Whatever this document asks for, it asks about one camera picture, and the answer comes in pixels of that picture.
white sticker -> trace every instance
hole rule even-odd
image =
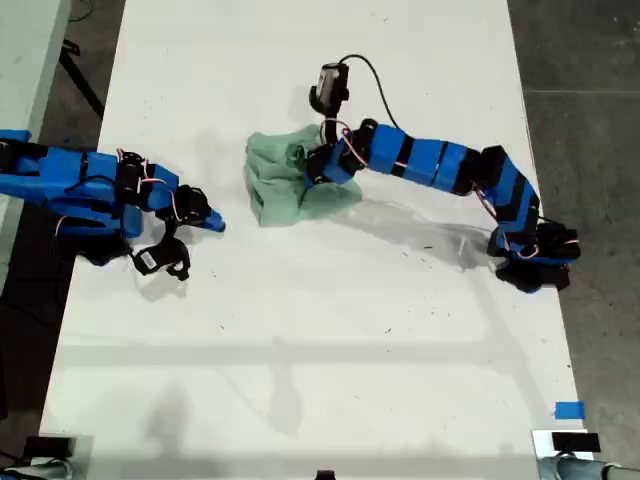
[[[153,270],[154,268],[156,268],[157,263],[149,252],[141,253],[140,258],[149,270]]]

black mount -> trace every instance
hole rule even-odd
[[[342,102],[349,100],[349,67],[345,63],[328,63],[322,66],[318,85],[309,90],[311,107],[325,118],[336,118]],[[336,123],[327,120],[324,127],[326,143],[338,141]]]

blue tape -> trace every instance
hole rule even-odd
[[[584,420],[584,402],[556,402],[556,420]]]

crumpled fabric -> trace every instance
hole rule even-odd
[[[307,152],[320,145],[320,129],[309,125],[286,135],[254,133],[247,141],[245,172],[260,226],[287,226],[331,215],[362,200],[354,180],[343,185],[304,182]]]

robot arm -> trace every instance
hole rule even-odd
[[[475,193],[498,224],[488,254],[509,260],[496,272],[498,278],[529,293],[542,285],[569,285],[568,264],[580,256],[577,233],[539,215],[538,195],[502,147],[480,152],[453,142],[415,139],[397,125],[378,125],[371,119],[358,130],[344,129],[338,141],[335,128],[341,122],[336,115],[349,96],[345,69],[348,72],[342,61],[325,65],[318,87],[310,92],[314,109],[330,116],[324,122],[326,143],[307,159],[309,186],[344,183],[369,168],[454,195]]]
[[[25,131],[0,130],[0,193],[44,206],[56,236],[96,265],[129,255],[143,275],[167,267],[188,278],[186,246],[174,238],[181,225],[221,232],[222,217],[204,193],[139,155],[77,152],[29,143]],[[142,211],[165,222],[160,243],[134,254],[127,239],[142,233]]]

